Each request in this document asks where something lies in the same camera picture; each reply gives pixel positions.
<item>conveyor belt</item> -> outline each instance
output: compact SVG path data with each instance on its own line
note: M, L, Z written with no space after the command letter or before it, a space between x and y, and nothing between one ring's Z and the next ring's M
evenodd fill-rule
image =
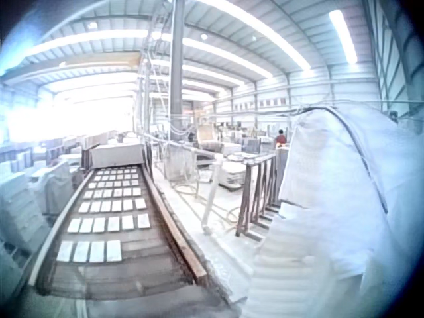
M131 169L136 169L137 178L133 176L135 170L131 173ZM119 186L114 183L113 187L110 187L111 184L109 184L109 187L98 188L99 176L118 175L122 175L123 178L121 180L100 180L100 182L121 181L123 183L123 181L130 181L129 186L123 186L123 184ZM139 185L131 185L133 184L132 180L138 180ZM90 187L93 187L95 182L97 182L96 188L91 189ZM72 205L68 211L64 212L66 215L62 217L62 220L59 219L61 225L54 238L50 239L50 243L49 240L46 241L48 246L43 246L45 255L40 256L41 259L36 264L38 269L35 274L33 273L36 277L32 278L38 293L79 299L128 299L169 292L193 284L198 277L193 274L190 261L187 261L187 253L180 246L181 237L176 235L176 229L170 229L170 221L163 216L163 211L161 211L163 203L158 204L158 196L152 194L151 187L151 179L144 175L142 166L105 168L90 173L87 180L78 189ZM141 195L137 193L139 190L132 190L130 197L113 197L113 194L109 198L92 197L88 199L85 197L87 191L136 188L140 189ZM139 198L145 200L146 209L136 208L135 200ZM125 199L132 201L133 208L129 211L80 212L84 202L90 203L90 207L92 207L95 202ZM137 217L145 213L148 214L150 228L139 228ZM134 229L123 229L122 217L126 216L132 217ZM108 231L110 217L119 217L119 231ZM93 233L92 229L90 233L81 233L80 227L78 233L69 233L70 223L73 219L79 218L81 218L81 224L87 218L105 218L105 231ZM70 259L69 261L58 261L58 252L64 241L73 242ZM109 241L120 242L121 261L108 261L108 253L113 252L107 244ZM76 246L79 242L90 242L87 258L84 258L83 262L75 261L77 259ZM105 242L104 255L100 256L102 262L90 262L91 254L94 254L94 246L96 246L93 245L93 242Z

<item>white marble tile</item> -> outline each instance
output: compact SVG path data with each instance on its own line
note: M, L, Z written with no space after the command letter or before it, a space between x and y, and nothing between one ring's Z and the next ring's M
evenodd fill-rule
M103 263L105 261L105 242L92 242L90 250L90 263Z
M130 187L124 188L124 192L123 192L124 197L130 197L132 194L133 192L131 191Z
M86 191L84 193L84 199L91 199L93 197L93 193L92 191Z
M122 189L113 190L113 197L122 197Z
M139 187L134 187L132 189L132 195L135 197L140 197L141 196L141 189Z
M101 199L102 195L103 195L103 190L95 190L93 198L94 199Z
M93 218L87 218L82 220L81 227L79 228L80 233L90 233L93 227Z
M78 212L87 213L89 208L90 208L90 202L83 202L81 204L81 207L79 207Z
M122 217L122 230L133 230L134 219L132 215L126 215Z
M119 231L119 217L110 217L107 220L107 230L109 232Z
M100 201L91 202L90 212L91 213L100 212L100 205L101 205L101 202Z
M101 203L101 212L110 212L112 208L112 201L103 201Z
M148 214L139 214L137 215L137 223L139 229L149 229L150 228L150 221L148 219Z
M71 223L69 223L68 233L78 233L80 230L81 218L72 219Z
M121 212L122 211L122 201L114 201L112 203L112 212Z
M72 259L75 263L87 262L88 249L90 248L90 242L78 242L75 248L74 258Z
M106 261L120 262L122 260L121 242L119 240L110 240L107 242Z
M133 210L133 201L132 200L124 200L124 211Z
M69 262L71 259L73 245L74 243L68 240L62 241L62 243L60 243L59 253L56 260L58 262Z
M96 217L94 219L93 233L103 233L105 231L105 217Z
M137 210L147 209L146 201L144 199L135 199L135 207Z
M106 189L103 191L103 197L112 197L112 189Z

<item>metal roof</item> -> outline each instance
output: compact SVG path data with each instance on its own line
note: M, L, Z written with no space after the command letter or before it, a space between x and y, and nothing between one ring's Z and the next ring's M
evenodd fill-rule
M167 0L111 0L76 17L53 32L44 42L103 30L148 30L156 6L163 1L171 11L172 4ZM358 62L372 60L369 31L360 0L230 0L229 2L272 28L288 41L312 68L346 63L342 44L328 15L330 11L340 9L348 25ZM96 28L90 27L93 23L97 24ZM207 40L201 39L202 34L208 36ZM301 69L281 48L250 25L196 0L189 0L185 5L185 37L233 53L271 72L274 76ZM39 64L42 68L49 61L66 62L75 57L84 60L88 56L111 52L140 52L142 44L142 38L105 38L78 42L28 56L22 61L18 70L20 73L25 73L34 64ZM169 49L169 44L165 44L160 53L169 55ZM192 47L184 47L184 59L184 64L211 70L244 82L264 78L240 64ZM93 62L86 65L82 63L80 68L73 67L70 70L64 66L52 72L41 72L36 78L25 80L43 86L90 74L123 71L136 72L137 67L113 65L113 63L102 66L96 66ZM13 72L17 70L6 73L5 79L12 76ZM235 86L233 83L199 73L184 72L184 76L222 87Z

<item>ceiling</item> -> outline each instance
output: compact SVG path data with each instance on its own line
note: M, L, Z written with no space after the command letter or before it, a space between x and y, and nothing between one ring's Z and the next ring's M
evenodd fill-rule
M346 56L329 12L340 9L348 25L358 56L358 62L372 60L368 26L360 0L230 0L229 2L250 13L296 49L312 68L346 63ZM70 22L44 39L44 43L91 32L109 30L148 30L152 16L162 7L164 19L172 10L168 0L111 0L96 9L74 17ZM155 24L154 30L170 32L169 19L165 27ZM203 3L187 0L185 4L185 38L195 40L184 45L184 64L237 81L252 82L264 79L246 63L254 64L273 76L301 70L301 67L271 40L239 19ZM205 50L200 43L227 51L231 56L244 59L236 63ZM4 83L19 85L31 81L53 93L69 89L56 82L84 78L92 74L137 72L140 51L145 40L140 37L102 38L77 41L38 54L27 56L21 64L2 76ZM167 60L170 45L166 41L158 54ZM167 74L168 68L161 67ZM184 78L222 88L237 86L234 82L208 74L184 70ZM196 90L216 93L204 87Z

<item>person in red shirt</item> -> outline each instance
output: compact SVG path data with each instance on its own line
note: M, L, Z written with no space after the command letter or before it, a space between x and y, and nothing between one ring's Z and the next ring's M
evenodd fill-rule
M276 148L279 148L279 147L281 147L283 144L286 144L287 143L287 139L286 139L286 137L284 136L284 132L283 132L283 130L282 129L280 129L279 131L278 131L278 136L276 137Z

